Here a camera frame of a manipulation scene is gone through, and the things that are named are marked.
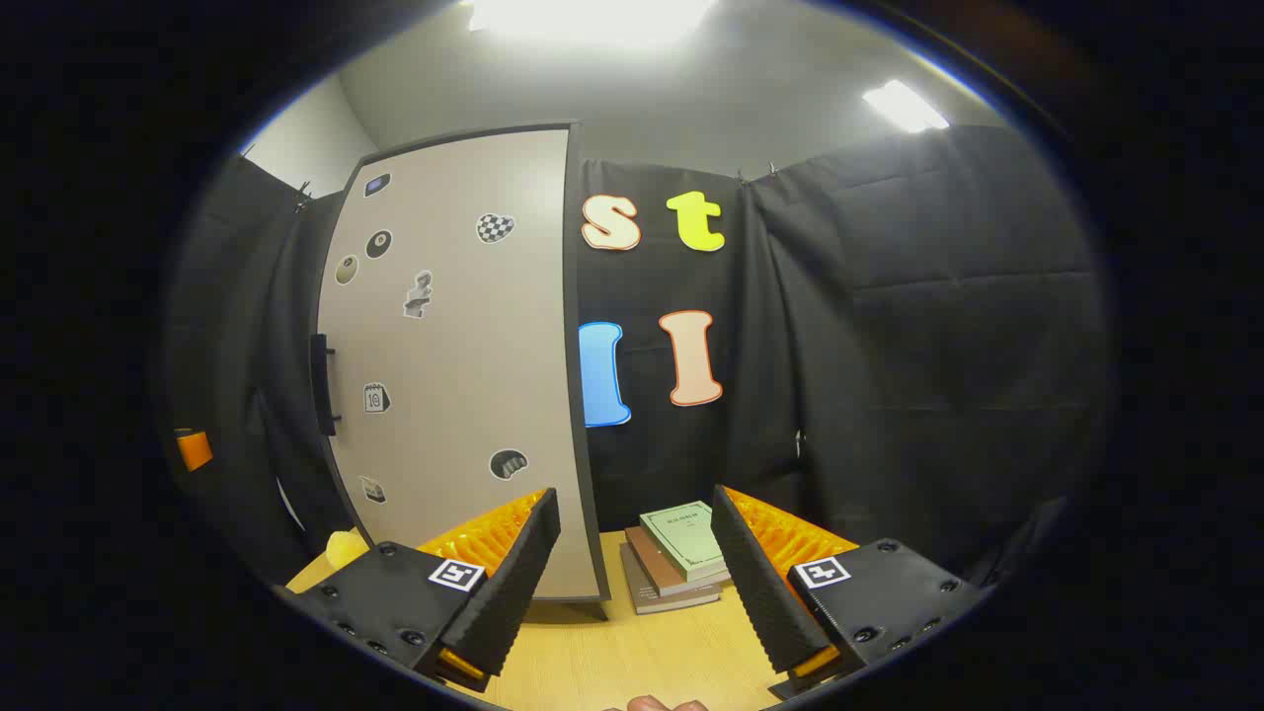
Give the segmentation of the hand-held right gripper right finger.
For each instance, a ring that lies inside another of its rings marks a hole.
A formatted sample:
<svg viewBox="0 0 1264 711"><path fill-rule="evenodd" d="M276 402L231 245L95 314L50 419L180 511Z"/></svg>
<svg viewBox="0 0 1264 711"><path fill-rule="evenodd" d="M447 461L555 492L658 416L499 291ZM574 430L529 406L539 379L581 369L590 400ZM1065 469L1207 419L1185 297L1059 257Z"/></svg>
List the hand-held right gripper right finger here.
<svg viewBox="0 0 1264 711"><path fill-rule="evenodd" d="M710 516L731 579L790 700L908 652L966 616L986 591L902 541L849 543L731 487Z"/></svg>

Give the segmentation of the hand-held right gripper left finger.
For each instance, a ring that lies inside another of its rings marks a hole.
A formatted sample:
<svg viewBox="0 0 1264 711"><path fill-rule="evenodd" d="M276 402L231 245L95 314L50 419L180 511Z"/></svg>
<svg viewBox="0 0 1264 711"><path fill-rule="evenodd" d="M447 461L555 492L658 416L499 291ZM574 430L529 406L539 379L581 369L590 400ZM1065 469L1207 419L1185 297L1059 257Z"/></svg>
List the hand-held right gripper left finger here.
<svg viewBox="0 0 1264 711"><path fill-rule="evenodd" d="M556 491L538 490L421 547L365 547L307 590L281 595L375 657L484 691L506 665L560 530Z"/></svg>

